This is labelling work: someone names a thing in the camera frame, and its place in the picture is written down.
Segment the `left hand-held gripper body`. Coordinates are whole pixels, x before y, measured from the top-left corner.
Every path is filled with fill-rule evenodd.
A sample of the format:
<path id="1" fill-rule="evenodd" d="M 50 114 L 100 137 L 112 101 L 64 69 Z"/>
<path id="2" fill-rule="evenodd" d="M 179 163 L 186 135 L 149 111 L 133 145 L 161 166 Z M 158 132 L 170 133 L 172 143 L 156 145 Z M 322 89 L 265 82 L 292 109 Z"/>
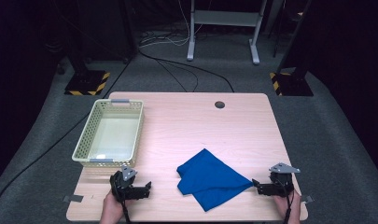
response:
<path id="1" fill-rule="evenodd" d="M 140 191 L 133 185 L 137 172 L 129 167 L 122 166 L 120 171 L 116 171 L 110 176 L 111 190 L 118 202 L 134 200 L 133 194 Z"/>

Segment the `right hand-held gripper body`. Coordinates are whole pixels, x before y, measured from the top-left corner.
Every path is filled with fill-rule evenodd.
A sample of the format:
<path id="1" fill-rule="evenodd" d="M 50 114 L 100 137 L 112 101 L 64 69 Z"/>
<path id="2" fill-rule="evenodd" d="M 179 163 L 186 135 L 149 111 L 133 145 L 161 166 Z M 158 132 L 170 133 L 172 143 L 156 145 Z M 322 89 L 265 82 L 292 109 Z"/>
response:
<path id="1" fill-rule="evenodd" d="M 301 170 L 279 162 L 270 168 L 270 172 L 273 195 L 286 197 L 292 190 L 294 190 L 292 175 L 299 174 Z"/>

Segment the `blue cloth garment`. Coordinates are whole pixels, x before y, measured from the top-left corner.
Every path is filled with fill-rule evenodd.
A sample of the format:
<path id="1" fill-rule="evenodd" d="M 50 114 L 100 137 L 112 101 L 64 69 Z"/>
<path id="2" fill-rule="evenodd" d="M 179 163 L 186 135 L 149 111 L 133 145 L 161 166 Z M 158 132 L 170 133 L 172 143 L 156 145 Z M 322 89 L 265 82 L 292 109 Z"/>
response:
<path id="1" fill-rule="evenodd" d="M 204 148 L 176 169 L 183 195 L 192 195 L 207 212 L 252 187 L 252 182 Z"/>

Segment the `person's left hand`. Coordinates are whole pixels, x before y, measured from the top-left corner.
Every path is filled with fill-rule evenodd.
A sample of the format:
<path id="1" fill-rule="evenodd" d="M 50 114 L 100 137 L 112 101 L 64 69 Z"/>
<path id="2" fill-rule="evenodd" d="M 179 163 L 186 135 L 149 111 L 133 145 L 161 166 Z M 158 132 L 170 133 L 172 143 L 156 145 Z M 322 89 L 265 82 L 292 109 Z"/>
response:
<path id="1" fill-rule="evenodd" d="M 103 200 L 100 224 L 118 224 L 123 216 L 122 205 L 116 200 L 112 191 L 109 191 Z"/>

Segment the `person's right hand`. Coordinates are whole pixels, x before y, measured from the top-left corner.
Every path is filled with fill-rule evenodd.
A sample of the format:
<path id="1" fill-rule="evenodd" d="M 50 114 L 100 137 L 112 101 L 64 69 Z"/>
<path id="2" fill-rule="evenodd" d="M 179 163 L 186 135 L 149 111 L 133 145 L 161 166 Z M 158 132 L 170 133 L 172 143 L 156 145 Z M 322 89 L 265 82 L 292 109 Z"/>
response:
<path id="1" fill-rule="evenodd" d="M 301 224 L 301 196 L 296 190 L 288 197 L 273 196 L 273 201 L 283 224 Z"/>

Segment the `cream perforated plastic basket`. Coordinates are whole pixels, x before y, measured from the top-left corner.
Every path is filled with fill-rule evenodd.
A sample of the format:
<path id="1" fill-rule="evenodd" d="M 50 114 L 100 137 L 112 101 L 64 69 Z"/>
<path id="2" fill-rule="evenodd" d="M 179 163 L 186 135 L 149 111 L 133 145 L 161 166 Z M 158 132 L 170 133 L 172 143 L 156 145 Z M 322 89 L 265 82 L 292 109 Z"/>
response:
<path id="1" fill-rule="evenodd" d="M 84 167 L 134 167 L 144 122 L 144 103 L 96 100 L 72 154 Z"/>

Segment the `black stand with striped base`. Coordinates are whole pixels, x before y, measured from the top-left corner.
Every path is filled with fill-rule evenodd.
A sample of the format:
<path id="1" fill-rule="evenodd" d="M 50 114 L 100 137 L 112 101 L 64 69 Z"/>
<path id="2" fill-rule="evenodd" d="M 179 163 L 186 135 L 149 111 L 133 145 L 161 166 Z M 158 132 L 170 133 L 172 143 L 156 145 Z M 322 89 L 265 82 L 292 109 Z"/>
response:
<path id="1" fill-rule="evenodd" d="M 65 87 L 65 94 L 98 95 L 105 87 L 110 74 L 104 70 L 89 70 L 75 47 L 67 53 L 74 74 Z"/>
<path id="2" fill-rule="evenodd" d="M 283 38 L 288 38 L 287 48 L 282 61 L 275 72 L 270 73 L 273 89 L 278 96 L 313 96 L 313 92 L 305 80 L 306 73 L 298 66 L 290 73 L 284 73 L 287 66 L 289 51 L 294 46 L 294 40 L 301 28 L 302 18 L 311 0 L 282 0 L 269 36 L 275 34 L 273 56 L 284 46 Z"/>

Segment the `white metal table frame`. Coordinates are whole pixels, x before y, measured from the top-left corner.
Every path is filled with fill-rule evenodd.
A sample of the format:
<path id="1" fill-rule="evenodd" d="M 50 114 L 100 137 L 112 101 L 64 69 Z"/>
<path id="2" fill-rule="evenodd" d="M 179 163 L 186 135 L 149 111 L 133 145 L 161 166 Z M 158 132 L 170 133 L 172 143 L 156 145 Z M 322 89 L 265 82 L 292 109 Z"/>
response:
<path id="1" fill-rule="evenodd" d="M 259 65 L 260 59 L 257 49 L 257 40 L 267 1 L 268 0 L 261 0 L 258 12 L 236 12 L 199 10 L 195 8 L 195 0 L 190 0 L 189 47 L 187 60 L 190 62 L 194 59 L 196 24 L 241 26 L 253 27 L 255 29 L 253 37 L 248 40 L 248 43 L 252 63 L 254 65 Z"/>

